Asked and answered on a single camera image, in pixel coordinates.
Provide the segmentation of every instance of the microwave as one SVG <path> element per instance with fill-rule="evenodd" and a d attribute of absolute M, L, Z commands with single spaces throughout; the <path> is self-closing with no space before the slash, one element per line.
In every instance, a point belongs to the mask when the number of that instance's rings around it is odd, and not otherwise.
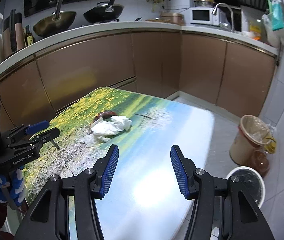
<path fill-rule="evenodd" d="M 219 23 L 228 23 L 226 14 L 220 8 L 217 10 L 217 15 L 213 15 L 212 7 L 193 7 L 189 8 L 189 17 L 191 24 L 207 24 L 219 26 Z"/>

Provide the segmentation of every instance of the frying pan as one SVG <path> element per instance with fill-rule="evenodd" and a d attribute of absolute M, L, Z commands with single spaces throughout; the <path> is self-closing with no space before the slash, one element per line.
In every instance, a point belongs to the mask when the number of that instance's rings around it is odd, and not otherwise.
<path fill-rule="evenodd" d="M 33 26 L 34 32 L 40 37 L 48 37 L 66 31 L 74 22 L 76 12 L 60 11 L 63 0 L 58 0 L 55 13 L 40 20 Z"/>
<path fill-rule="evenodd" d="M 100 2 L 98 6 L 87 11 L 83 14 L 84 18 L 89 23 L 103 23 L 116 20 L 120 17 L 124 6 L 120 4 L 114 4 L 115 0 L 109 2 Z"/>

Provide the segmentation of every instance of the kitchen cabinet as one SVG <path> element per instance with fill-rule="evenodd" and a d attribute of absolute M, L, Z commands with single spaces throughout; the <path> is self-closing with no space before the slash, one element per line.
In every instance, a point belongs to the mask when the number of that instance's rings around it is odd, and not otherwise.
<path fill-rule="evenodd" d="M 131 36 L 137 92 L 162 97 L 161 33 L 133 33 Z"/>
<path fill-rule="evenodd" d="M 181 73 L 181 34 L 162 33 L 162 97 L 179 90 Z"/>
<path fill-rule="evenodd" d="M 221 85 L 226 41 L 182 35 L 180 90 L 215 104 Z"/>
<path fill-rule="evenodd" d="M 134 76 L 130 34 L 80 42 L 37 59 L 54 110 Z"/>
<path fill-rule="evenodd" d="M 132 83 L 123 85 L 123 86 L 119 87 L 118 89 L 136 92 L 137 91 L 137 83 L 136 83 L 136 81 L 134 81 Z"/>
<path fill-rule="evenodd" d="M 246 46 L 227 43 L 217 105 L 241 117 L 258 116 L 274 73 L 274 58 Z"/>
<path fill-rule="evenodd" d="M 7 112 L 4 109 L 2 102 L 0 103 L 0 130 L 1 132 L 5 132 L 14 128 L 14 125 L 8 116 Z"/>
<path fill-rule="evenodd" d="M 2 81 L 0 95 L 15 126 L 50 121 L 56 115 L 45 93 L 35 61 Z"/>

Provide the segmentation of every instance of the crumpled tissue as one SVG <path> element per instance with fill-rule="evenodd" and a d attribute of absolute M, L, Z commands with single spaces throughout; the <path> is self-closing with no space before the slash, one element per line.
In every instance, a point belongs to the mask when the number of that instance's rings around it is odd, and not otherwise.
<path fill-rule="evenodd" d="M 132 121 L 126 116 L 112 116 L 111 122 L 104 121 L 102 117 L 93 122 L 90 126 L 92 133 L 80 139 L 80 143 L 87 147 L 92 147 L 99 141 L 108 142 L 111 138 L 105 137 L 107 135 L 117 135 L 118 132 L 129 130 Z"/>

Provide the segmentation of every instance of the bucket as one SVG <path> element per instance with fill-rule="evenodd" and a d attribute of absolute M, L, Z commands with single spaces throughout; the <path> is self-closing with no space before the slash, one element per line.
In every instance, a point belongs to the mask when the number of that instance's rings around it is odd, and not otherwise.
<path fill-rule="evenodd" d="M 271 143 L 271 132 L 261 119 L 253 115 L 242 116 L 238 128 L 230 156 L 235 163 L 245 165 L 255 150 Z"/>
<path fill-rule="evenodd" d="M 256 204 L 261 208 L 264 203 L 266 191 L 260 174 L 250 167 L 242 166 L 231 170 L 226 176 L 226 179 L 231 176 L 237 176 L 242 181 Z"/>

